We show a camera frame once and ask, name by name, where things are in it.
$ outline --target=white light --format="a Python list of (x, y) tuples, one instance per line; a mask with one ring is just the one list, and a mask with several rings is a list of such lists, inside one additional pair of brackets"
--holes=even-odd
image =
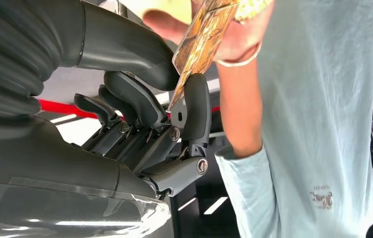
[(194, 197), (192, 198), (191, 200), (189, 200), (189, 202), (183, 204), (183, 206), (179, 207), (179, 209), (177, 209), (178, 211), (182, 210), (183, 208), (185, 208), (186, 206), (188, 206), (189, 204), (191, 204), (193, 201), (195, 201), (197, 198)]
[(71, 114), (71, 115), (61, 117), (61, 118), (53, 119), (53, 120), (51, 120), (51, 122), (52, 123), (58, 123), (58, 122), (65, 121), (65, 120), (70, 120), (70, 119), (73, 119), (73, 118), (76, 118), (76, 117), (77, 117), (76, 114)]
[(1, 229), (3, 231), (24, 231), (24, 230), (28, 230), (29, 228), (28, 227), (19, 227), (19, 228), (4, 228), (4, 229)]
[(218, 78), (207, 81), (210, 93), (220, 91), (220, 80)]
[(56, 223), (60, 226), (94, 226), (94, 227), (127, 227), (127, 226), (139, 226), (141, 222), (87, 222), (87, 221), (62, 221)]
[(157, 94), (155, 97), (161, 105), (169, 103), (170, 100), (168, 92)]
[(67, 143), (83, 145), (100, 127), (99, 120), (83, 118), (56, 126), (62, 138)]
[(211, 207), (204, 212), (204, 215), (211, 215), (227, 199), (228, 199), (228, 197), (221, 197), (219, 200), (217, 200), (217, 202), (215, 202), (213, 205), (211, 205)]

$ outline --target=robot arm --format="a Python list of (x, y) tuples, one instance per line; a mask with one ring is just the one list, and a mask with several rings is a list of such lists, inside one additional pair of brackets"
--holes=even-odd
[[(152, 31), (83, 1), (0, 0), (0, 236), (152, 230), (147, 222), (168, 210), (156, 193), (175, 195), (206, 171), (199, 162), (208, 141), (209, 94), (202, 75), (192, 75), (185, 98), (198, 118), (187, 118), (177, 134), (154, 96), (121, 71), (172, 90), (179, 77), (172, 54)], [(33, 96), (59, 66), (108, 71), (102, 102), (77, 96), (77, 105), (104, 125), (82, 148), (34, 115), (40, 105)], [(121, 88), (135, 96), (124, 97)], [(204, 90), (200, 97), (197, 90)], [(183, 153), (160, 162), (178, 137)]]

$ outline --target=person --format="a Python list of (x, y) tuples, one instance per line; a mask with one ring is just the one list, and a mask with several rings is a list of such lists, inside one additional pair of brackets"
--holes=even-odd
[[(159, 11), (144, 23), (175, 43), (188, 27)], [(234, 67), (261, 42), (254, 60)], [(220, 60), (229, 63), (217, 68), (231, 146), (216, 156), (240, 235), (365, 236), (373, 224), (373, 0), (276, 0), (230, 23)]]

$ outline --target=red stripe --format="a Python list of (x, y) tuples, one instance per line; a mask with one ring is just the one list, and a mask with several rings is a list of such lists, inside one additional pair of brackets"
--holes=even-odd
[[(60, 114), (76, 114), (78, 117), (81, 118), (95, 118), (97, 116), (93, 113), (87, 113), (80, 109), (78, 109), (75, 105), (64, 104), (64, 103), (57, 103), (52, 101), (47, 101), (40, 99), (41, 107), (43, 111), (53, 112), (53, 113), (60, 113)], [(220, 107), (214, 107), (212, 109), (212, 113), (220, 111)]]

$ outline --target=metal bolt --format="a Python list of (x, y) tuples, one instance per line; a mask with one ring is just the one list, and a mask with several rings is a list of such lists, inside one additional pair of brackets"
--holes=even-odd
[(121, 126), (119, 127), (119, 133), (125, 134), (129, 131), (129, 126), (126, 122), (122, 122)]
[(205, 174), (205, 172), (207, 172), (207, 169), (208, 169), (208, 162), (206, 159), (200, 159), (198, 161), (198, 165), (197, 165), (197, 169), (198, 169), (198, 173), (199, 174)]
[(180, 138), (180, 130), (177, 127), (172, 127), (170, 131), (170, 139), (172, 141), (177, 141)]

